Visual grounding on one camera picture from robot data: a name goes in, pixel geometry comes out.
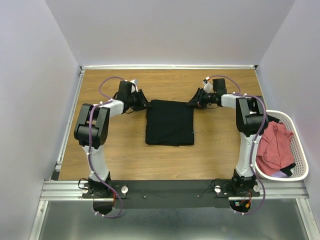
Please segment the aluminium back table rail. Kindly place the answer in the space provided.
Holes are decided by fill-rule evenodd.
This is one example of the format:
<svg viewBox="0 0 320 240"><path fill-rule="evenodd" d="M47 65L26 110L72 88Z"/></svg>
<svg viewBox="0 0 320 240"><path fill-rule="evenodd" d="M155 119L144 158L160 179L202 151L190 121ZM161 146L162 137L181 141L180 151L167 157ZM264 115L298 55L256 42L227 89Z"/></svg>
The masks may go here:
<svg viewBox="0 0 320 240"><path fill-rule="evenodd" d="M225 64L109 64L84 65L82 70L255 70L256 65L225 65Z"/></svg>

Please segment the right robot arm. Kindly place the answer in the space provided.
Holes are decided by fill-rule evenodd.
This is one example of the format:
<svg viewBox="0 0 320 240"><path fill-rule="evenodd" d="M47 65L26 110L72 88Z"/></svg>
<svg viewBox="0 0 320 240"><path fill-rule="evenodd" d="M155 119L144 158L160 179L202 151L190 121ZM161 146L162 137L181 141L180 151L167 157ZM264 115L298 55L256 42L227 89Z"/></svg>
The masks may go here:
<svg viewBox="0 0 320 240"><path fill-rule="evenodd" d="M262 134L268 126L268 116L263 99L241 92L227 93L225 78L221 75L208 76L203 87L197 89L188 107L205 109L208 105L235 110L236 128L240 134L240 150L233 176L214 180L217 197L244 197L246 194L259 196L256 172L256 157Z"/></svg>

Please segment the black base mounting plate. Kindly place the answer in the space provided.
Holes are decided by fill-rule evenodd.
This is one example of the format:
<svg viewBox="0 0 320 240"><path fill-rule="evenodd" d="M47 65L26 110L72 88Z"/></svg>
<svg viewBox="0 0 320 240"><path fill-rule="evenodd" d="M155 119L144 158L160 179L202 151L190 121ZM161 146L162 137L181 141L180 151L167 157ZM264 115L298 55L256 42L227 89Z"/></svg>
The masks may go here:
<svg viewBox="0 0 320 240"><path fill-rule="evenodd" d="M112 189L82 179L78 188L84 199L101 209L229 208L230 201L259 197L257 183L232 186L229 179L205 180L112 180Z"/></svg>

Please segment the pink shirt in basket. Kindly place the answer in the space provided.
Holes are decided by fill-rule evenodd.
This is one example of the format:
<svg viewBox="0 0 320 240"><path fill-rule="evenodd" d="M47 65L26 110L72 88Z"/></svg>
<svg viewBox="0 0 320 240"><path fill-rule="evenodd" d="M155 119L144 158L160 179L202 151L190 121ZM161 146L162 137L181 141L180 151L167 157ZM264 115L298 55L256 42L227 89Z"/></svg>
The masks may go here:
<svg viewBox="0 0 320 240"><path fill-rule="evenodd" d="M256 164L267 176L295 163L291 151L294 133L284 123L271 121L264 130L258 144Z"/></svg>

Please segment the black t shirt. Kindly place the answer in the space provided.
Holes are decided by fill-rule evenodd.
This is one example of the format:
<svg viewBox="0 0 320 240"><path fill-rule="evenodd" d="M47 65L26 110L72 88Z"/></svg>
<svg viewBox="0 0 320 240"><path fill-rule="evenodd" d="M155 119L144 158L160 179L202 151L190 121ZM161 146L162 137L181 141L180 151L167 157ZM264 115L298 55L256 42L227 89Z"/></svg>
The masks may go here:
<svg viewBox="0 0 320 240"><path fill-rule="evenodd" d="M174 147L194 145L194 109L185 102L152 100L146 111L145 143Z"/></svg>

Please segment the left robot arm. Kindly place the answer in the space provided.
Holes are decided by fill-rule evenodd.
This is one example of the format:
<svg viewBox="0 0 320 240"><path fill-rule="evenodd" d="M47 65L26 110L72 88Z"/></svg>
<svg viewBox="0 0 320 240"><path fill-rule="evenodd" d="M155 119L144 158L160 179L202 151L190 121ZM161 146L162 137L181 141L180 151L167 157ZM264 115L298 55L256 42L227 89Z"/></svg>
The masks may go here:
<svg viewBox="0 0 320 240"><path fill-rule="evenodd" d="M138 88L138 80L123 78L120 78L118 91L114 96L108 96L105 102L84 103L81 106L73 135L84 150L90 169L87 183L80 188L84 195L98 198L116 195L111 189L111 175L104 153L110 118L122 115L129 109L137 112L148 107L148 100Z"/></svg>

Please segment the lavender garment in basket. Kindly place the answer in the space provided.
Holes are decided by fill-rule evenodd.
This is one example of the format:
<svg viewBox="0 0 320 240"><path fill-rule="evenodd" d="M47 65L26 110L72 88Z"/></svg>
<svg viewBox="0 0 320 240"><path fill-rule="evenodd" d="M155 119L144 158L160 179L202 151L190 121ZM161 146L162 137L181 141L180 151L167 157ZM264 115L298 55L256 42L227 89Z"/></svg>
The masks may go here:
<svg viewBox="0 0 320 240"><path fill-rule="evenodd" d="M282 171L277 171L273 173L270 177L272 178L288 178L289 176Z"/></svg>

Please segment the aluminium front frame rail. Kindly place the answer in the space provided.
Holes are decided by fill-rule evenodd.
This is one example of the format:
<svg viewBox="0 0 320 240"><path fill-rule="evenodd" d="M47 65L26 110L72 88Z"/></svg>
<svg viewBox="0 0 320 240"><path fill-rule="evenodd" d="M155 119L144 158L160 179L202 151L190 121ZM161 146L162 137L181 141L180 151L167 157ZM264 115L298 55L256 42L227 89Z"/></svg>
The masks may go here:
<svg viewBox="0 0 320 240"><path fill-rule="evenodd" d="M32 240L313 240L308 192L302 181L264 181L247 215L230 208L124 209L119 218L94 214L77 181L46 181Z"/></svg>

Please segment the white laundry basket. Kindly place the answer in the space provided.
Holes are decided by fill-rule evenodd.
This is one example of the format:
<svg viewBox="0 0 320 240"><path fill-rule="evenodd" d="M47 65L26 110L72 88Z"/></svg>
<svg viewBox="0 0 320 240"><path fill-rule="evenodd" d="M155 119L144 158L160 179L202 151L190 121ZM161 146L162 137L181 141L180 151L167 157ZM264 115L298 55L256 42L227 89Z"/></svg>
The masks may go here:
<svg viewBox="0 0 320 240"><path fill-rule="evenodd" d="M272 116L279 119L285 124L286 128L294 133L294 137L291 140L290 149L294 157L295 167L291 170L292 175L288 178L275 178L264 174L258 167L255 159L255 171L257 175L263 179L268 179L277 182L296 182L304 180L309 173L309 165L306 159L305 152L303 150L300 137L298 135L296 126L292 118L284 112L277 110L267 110L267 117Z"/></svg>

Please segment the black garment in basket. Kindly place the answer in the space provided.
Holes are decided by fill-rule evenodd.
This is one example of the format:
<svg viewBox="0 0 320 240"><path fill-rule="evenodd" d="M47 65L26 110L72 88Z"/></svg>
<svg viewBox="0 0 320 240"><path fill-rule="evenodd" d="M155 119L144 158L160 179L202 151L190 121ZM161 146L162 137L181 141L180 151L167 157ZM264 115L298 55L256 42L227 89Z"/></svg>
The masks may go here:
<svg viewBox="0 0 320 240"><path fill-rule="evenodd" d="M288 177L293 175L292 169L296 166L291 152L291 140L294 133L278 118L268 116L268 127L264 131L266 147L263 150L264 173L268 176L282 171Z"/></svg>

